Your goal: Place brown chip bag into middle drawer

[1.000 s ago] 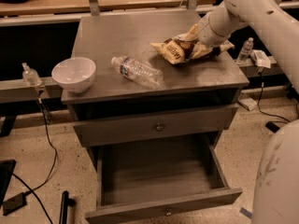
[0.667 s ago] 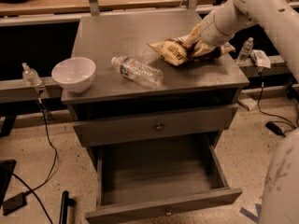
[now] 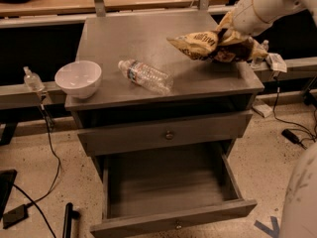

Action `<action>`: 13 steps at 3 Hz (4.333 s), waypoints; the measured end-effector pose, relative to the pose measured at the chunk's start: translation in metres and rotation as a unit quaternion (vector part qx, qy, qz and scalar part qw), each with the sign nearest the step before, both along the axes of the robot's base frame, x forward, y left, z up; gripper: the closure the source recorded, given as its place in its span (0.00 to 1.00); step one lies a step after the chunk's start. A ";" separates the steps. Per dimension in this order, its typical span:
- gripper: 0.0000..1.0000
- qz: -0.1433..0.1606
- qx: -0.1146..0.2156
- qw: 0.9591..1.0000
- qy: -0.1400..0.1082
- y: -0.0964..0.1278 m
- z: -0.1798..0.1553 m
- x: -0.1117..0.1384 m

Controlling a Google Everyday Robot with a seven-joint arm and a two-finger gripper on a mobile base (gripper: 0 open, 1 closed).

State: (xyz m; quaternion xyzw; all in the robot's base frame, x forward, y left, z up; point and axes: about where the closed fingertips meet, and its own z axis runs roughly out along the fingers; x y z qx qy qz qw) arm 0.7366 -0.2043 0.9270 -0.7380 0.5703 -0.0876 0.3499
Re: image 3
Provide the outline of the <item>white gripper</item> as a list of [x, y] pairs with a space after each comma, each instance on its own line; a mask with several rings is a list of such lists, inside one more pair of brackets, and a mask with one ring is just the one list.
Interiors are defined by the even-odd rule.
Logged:
[[236, 8], [227, 12], [220, 21], [216, 30], [228, 30], [223, 36], [223, 45], [249, 44], [250, 36], [258, 36], [268, 28], [256, 13], [253, 0], [240, 0]]

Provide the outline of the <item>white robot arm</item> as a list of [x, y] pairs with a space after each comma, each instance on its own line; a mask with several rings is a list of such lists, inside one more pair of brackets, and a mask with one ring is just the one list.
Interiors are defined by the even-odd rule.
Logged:
[[[307, 9], [317, 24], [317, 0], [240, 0], [218, 28], [222, 43], [257, 36], [277, 19]], [[286, 190], [278, 238], [317, 238], [317, 143], [295, 165]]]

